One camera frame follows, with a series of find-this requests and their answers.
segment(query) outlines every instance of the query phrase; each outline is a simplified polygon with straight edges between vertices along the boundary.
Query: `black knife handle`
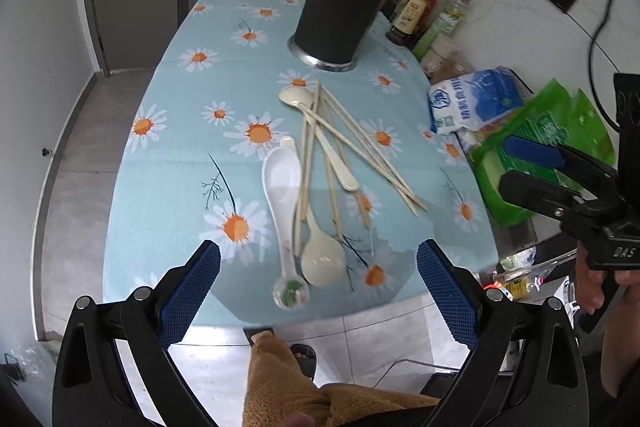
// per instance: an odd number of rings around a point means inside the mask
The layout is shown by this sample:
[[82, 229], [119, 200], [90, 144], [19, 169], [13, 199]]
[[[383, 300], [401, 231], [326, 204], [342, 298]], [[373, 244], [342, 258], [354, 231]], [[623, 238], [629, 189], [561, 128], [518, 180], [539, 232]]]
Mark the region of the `black knife handle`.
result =
[[618, 283], [616, 283], [614, 273], [612, 271], [607, 272], [607, 275], [602, 282], [604, 303], [593, 313], [593, 315], [583, 315], [582, 317], [580, 317], [580, 320], [578, 322], [580, 329], [585, 333], [591, 333], [600, 321], [602, 321], [602, 325], [604, 325], [604, 322], [606, 322], [606, 318], [604, 315], [607, 314], [607, 311], [609, 311], [609, 309], [611, 312], [613, 312], [615, 307], [620, 302], [620, 299], [623, 298], [625, 291], [626, 286], [618, 286]]

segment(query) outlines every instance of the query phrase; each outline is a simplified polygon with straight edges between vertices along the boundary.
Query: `blue and white package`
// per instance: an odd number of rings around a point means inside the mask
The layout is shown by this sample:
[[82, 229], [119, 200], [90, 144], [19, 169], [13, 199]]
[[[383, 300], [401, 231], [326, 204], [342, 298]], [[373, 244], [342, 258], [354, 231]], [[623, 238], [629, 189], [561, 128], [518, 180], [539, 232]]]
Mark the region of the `blue and white package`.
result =
[[478, 131], [524, 102], [507, 68], [476, 71], [443, 80], [429, 89], [433, 131]]

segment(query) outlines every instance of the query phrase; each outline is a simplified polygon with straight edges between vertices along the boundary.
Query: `black cylindrical container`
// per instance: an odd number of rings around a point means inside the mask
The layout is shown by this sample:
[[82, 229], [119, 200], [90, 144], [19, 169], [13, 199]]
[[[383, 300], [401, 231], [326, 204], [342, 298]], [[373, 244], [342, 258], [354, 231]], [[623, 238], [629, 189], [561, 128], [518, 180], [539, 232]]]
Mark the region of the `black cylindrical container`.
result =
[[356, 50], [384, 0], [306, 0], [291, 51], [308, 65], [349, 71]]

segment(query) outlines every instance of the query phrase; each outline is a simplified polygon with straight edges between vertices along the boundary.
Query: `silver metal base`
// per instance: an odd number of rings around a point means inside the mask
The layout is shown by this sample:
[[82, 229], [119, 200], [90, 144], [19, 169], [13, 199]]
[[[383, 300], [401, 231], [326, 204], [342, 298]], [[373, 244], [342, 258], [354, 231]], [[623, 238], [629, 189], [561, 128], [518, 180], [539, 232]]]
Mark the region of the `silver metal base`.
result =
[[334, 73], [344, 73], [345, 71], [351, 71], [356, 67], [358, 59], [355, 57], [353, 57], [351, 62], [347, 62], [346, 64], [333, 64], [331, 62], [325, 62], [319, 58], [312, 57], [306, 51], [300, 49], [300, 47], [295, 43], [293, 37], [293, 35], [289, 37], [287, 47], [294, 57], [304, 62], [307, 66], [316, 68], [316, 70], [333, 71]]

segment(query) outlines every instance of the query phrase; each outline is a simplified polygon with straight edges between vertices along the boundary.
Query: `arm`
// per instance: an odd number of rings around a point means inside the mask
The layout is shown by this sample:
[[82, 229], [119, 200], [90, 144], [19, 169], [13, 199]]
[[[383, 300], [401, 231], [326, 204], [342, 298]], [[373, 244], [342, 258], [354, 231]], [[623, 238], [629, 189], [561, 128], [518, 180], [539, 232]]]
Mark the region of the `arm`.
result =
[[[576, 297], [585, 312], [593, 313], [604, 302], [600, 289], [604, 273], [590, 270], [586, 256], [586, 250], [578, 242]], [[613, 397], [618, 395], [623, 378], [640, 360], [640, 271], [616, 272], [616, 282], [629, 288], [605, 326], [600, 364], [602, 385]]]

